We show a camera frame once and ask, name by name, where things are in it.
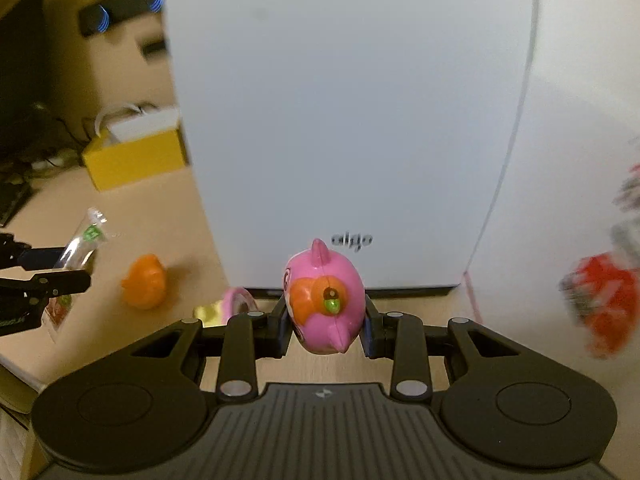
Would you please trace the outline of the yellow pink toy cake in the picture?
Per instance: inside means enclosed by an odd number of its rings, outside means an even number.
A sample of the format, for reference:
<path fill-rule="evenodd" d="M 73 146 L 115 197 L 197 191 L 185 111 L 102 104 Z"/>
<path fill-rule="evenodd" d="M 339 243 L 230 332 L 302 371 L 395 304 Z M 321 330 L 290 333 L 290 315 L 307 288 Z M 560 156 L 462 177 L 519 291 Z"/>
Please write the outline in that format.
<path fill-rule="evenodd" d="M 255 299 L 245 288 L 233 287 L 226 290 L 221 300 L 195 307 L 193 316 L 198 318 L 205 328 L 209 328 L 224 326 L 237 314 L 258 311 Z"/>

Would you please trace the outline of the clear red snack wrapper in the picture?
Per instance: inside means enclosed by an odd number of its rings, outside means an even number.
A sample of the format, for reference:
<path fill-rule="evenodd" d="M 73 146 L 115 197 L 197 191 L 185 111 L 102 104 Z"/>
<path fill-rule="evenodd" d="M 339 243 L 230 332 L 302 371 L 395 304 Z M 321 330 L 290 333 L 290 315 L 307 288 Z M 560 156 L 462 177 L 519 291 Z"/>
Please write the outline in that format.
<path fill-rule="evenodd" d="M 98 208 L 89 208 L 79 223 L 73 238 L 66 245 L 55 269 L 66 271 L 84 270 L 93 272 L 98 249 L 108 241 L 106 215 Z M 43 311 L 42 322 L 53 339 L 73 309 L 78 292 L 52 298 Z"/>

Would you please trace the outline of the pink pig figurine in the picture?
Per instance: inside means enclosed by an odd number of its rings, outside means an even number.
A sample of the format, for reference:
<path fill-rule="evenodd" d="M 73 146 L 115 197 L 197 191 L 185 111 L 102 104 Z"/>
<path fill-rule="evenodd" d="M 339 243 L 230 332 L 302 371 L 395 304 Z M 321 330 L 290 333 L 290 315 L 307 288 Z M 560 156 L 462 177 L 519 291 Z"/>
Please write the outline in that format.
<path fill-rule="evenodd" d="M 344 353 L 360 332 L 366 292 L 354 265 L 320 238 L 294 255 L 283 272 L 283 293 L 296 335 L 315 354 Z"/>

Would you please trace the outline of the orange plastic capsule half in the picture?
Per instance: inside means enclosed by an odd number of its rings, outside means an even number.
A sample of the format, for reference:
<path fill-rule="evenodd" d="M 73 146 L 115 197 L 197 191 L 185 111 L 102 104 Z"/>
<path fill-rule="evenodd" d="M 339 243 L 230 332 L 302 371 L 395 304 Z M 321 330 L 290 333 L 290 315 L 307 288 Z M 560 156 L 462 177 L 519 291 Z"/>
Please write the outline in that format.
<path fill-rule="evenodd" d="M 127 275 L 120 281 L 122 300 L 128 307 L 139 310 L 158 308 L 168 292 L 167 272 L 156 255 L 137 258 Z"/>

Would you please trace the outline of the black keyboard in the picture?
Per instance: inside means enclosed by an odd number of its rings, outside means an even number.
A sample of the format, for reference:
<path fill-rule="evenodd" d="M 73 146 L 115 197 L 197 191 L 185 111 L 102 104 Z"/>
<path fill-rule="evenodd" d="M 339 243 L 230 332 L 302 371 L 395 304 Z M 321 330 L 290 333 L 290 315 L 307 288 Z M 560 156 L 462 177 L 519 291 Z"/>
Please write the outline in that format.
<path fill-rule="evenodd" d="M 32 196 L 32 186 L 28 182 L 0 185 L 0 226 L 5 228 L 26 200 Z"/>

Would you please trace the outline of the black monitor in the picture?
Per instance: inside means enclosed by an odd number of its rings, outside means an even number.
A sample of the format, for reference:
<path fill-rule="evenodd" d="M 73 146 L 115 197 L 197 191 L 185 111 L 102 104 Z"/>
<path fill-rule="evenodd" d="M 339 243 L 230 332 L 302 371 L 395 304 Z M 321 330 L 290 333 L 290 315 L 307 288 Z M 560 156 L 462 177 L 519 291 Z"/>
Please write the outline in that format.
<path fill-rule="evenodd" d="M 1 19 L 1 160 L 38 139 L 36 105 L 50 93 L 44 0 L 21 0 Z"/>

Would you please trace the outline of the yellow cardboard box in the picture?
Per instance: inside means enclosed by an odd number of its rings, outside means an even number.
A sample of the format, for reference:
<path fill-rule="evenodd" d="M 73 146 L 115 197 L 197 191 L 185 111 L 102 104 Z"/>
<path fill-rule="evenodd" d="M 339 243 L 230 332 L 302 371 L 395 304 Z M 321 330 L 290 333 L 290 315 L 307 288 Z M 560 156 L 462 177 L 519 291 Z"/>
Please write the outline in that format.
<path fill-rule="evenodd" d="M 145 110 L 115 103 L 94 118 L 94 138 L 82 161 L 99 191 L 159 176 L 188 166 L 178 107 Z"/>

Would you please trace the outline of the white aigo computer case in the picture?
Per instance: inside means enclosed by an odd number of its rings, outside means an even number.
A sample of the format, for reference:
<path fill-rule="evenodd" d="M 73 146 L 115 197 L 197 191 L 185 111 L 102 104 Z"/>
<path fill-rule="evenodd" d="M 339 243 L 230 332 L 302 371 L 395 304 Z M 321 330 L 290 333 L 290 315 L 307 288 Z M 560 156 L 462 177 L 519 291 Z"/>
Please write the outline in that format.
<path fill-rule="evenodd" d="M 232 286 L 320 238 L 372 289 L 460 283 L 518 122 L 537 0 L 165 0 Z"/>

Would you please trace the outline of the black wall power strip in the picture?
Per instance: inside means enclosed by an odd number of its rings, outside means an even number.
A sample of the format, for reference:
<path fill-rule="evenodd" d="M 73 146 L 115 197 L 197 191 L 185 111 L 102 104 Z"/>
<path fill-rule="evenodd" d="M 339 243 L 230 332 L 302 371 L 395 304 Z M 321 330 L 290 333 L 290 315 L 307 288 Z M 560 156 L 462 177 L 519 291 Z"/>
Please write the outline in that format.
<path fill-rule="evenodd" d="M 105 34 L 110 28 L 137 16 L 160 13 L 165 0 L 100 0 L 88 4 L 77 14 L 81 36 Z"/>

